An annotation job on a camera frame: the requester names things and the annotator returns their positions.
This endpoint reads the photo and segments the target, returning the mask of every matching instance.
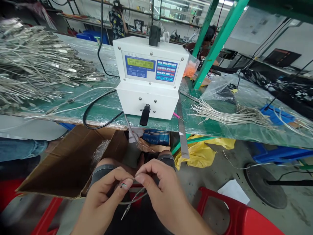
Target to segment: metal ruler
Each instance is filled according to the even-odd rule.
[[[180,93],[178,93],[178,102],[176,105],[177,114],[181,117],[183,117],[183,110],[182,110],[182,102],[180,99]],[[188,144],[187,144],[187,137],[185,132],[185,124],[184,121],[178,118],[178,129],[179,129],[179,139],[180,139],[180,149],[182,152],[183,158],[189,158],[189,151],[188,151]]]

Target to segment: bundle of wires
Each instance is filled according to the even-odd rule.
[[[212,119],[224,123],[225,125],[256,124],[268,129],[276,129],[276,126],[272,125],[270,119],[263,115],[258,109],[237,105],[238,111],[229,114],[215,110],[204,100],[197,101],[198,102],[191,107],[191,109],[195,111],[195,114],[189,115],[204,117],[204,121]]]
[[[284,111],[284,108],[283,107],[279,107],[279,113],[277,113],[277,108],[275,106],[274,107],[274,110],[275,110],[275,115],[276,117],[282,122],[284,123],[284,125],[292,130],[293,132],[296,132],[297,134],[299,135],[302,135],[304,137],[307,137],[307,138],[310,138],[310,139],[313,139],[313,122],[304,118],[304,117],[301,117],[299,115],[297,115],[296,113],[294,112],[288,112],[290,114],[292,114],[294,117],[295,117],[295,120],[294,120],[294,123],[296,123],[297,125],[299,125],[300,128],[295,128],[294,125],[290,125],[289,123],[286,123],[283,118],[282,118],[282,111]]]
[[[0,109],[51,102],[63,94],[56,84],[91,87],[86,82],[102,80],[103,73],[45,27],[18,18],[0,21]]]

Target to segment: plastic bag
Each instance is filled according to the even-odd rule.
[[[235,78],[229,79],[216,75],[212,78],[201,98],[204,100],[234,100],[235,96],[227,87],[230,83],[237,82]]]
[[[183,77],[193,77],[195,75],[195,72],[197,71],[197,68],[200,64],[200,60],[198,60],[196,57],[194,57],[192,54],[189,53],[189,58],[187,62],[187,66],[185,68]]]
[[[188,139],[195,139],[199,137],[201,137],[201,135],[194,135]],[[236,140],[234,139],[215,138],[188,144],[189,158],[182,158],[182,153],[179,152],[175,157],[175,166],[177,170],[180,169],[182,162],[187,162],[188,166],[194,166],[198,168],[211,166],[216,152],[206,144],[220,145],[230,150],[235,148],[235,142]]]

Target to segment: small plastic bag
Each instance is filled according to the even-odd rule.
[[[195,75],[195,72],[197,71],[199,64],[200,60],[198,60],[196,57],[189,53],[189,58],[183,77],[193,77],[193,75]]]
[[[235,78],[228,79],[216,75],[212,78],[201,98],[204,100],[233,100],[235,96],[227,86],[234,82],[236,82]]]

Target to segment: green table top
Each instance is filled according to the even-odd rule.
[[[76,50],[79,51],[78,56],[83,59],[88,59],[94,62],[97,69],[102,71],[100,63],[97,58],[97,43],[86,41],[82,39],[77,39],[73,37],[68,37],[64,35],[58,35],[61,40],[68,43]],[[103,49],[101,49],[100,56],[104,63],[104,66],[108,73],[110,74],[118,74],[117,65],[115,61],[115,55],[113,48],[108,45],[103,45]],[[91,83],[93,85],[92,88],[96,87],[117,87],[119,83],[118,78],[106,77],[106,81],[94,82]],[[223,77],[223,79],[228,79],[229,81],[237,81],[237,75],[229,75]],[[57,85],[55,86],[59,91],[63,92],[73,92],[69,94],[64,94],[64,97],[58,100],[55,100],[52,103],[44,102],[44,101],[34,101],[33,103],[36,106],[43,110],[48,111],[52,107],[55,107],[61,103],[63,103],[68,98],[73,98],[79,94],[82,94],[85,91],[91,90],[92,88],[86,86],[79,86],[76,88]],[[196,97],[200,97],[203,91],[206,88],[202,88],[199,91],[192,90],[192,83],[189,79],[183,79],[180,87],[181,90],[185,92],[191,92],[192,95]],[[75,102],[71,104],[66,104],[62,106],[59,110],[67,110],[75,107],[80,107],[85,105],[100,95],[104,94],[106,91],[110,89],[96,89],[91,92],[86,93],[85,95],[78,98]],[[267,91],[255,86],[254,84],[241,80],[239,85],[239,90],[235,94],[235,98],[237,103],[240,105],[248,106],[248,107],[258,107],[261,108],[266,104],[266,100],[268,98],[272,98],[273,96]],[[247,141],[255,141],[262,142],[272,145],[280,145],[280,146],[289,146],[289,147],[302,147],[302,148],[313,148],[313,140],[303,137],[299,134],[294,133],[286,127],[280,127],[279,130],[268,130],[266,128],[254,125],[254,124],[245,124],[245,125],[235,125],[228,126],[222,123],[219,123],[214,120],[204,121],[202,117],[196,117],[190,114],[193,114],[193,111],[190,109],[191,105],[194,101],[189,98],[181,95],[182,100],[182,109],[183,109],[183,119],[186,121],[185,128],[186,133],[191,134],[200,134],[200,135],[208,135],[214,137],[224,137],[230,139],[238,139],[238,140],[247,140]],[[207,100],[207,102],[218,111],[232,113],[235,111],[235,105],[222,101],[222,100]],[[290,110],[286,105],[284,105],[279,100],[274,102],[274,105],[279,107],[283,106],[286,111]],[[70,110],[66,112],[62,112],[56,115],[49,115],[45,117],[40,117],[42,119],[53,120],[58,122],[67,122],[74,124],[82,124],[82,117],[86,110],[86,107]],[[100,126],[111,120],[122,110],[121,104],[119,102],[117,93],[112,93],[97,102],[90,110],[87,120],[88,124],[92,124],[95,126]],[[6,113],[15,116],[22,117],[35,117],[40,116],[42,114],[36,112],[13,112]],[[127,115],[128,120],[133,127],[141,127],[139,125],[140,116]],[[127,123],[123,115],[117,118],[113,123],[111,123],[108,127],[113,127],[120,130],[126,130]],[[146,128],[151,129],[159,129],[159,130],[168,130],[178,132],[178,121],[175,116],[172,117],[171,120],[157,119],[157,118],[149,118],[148,125]]]

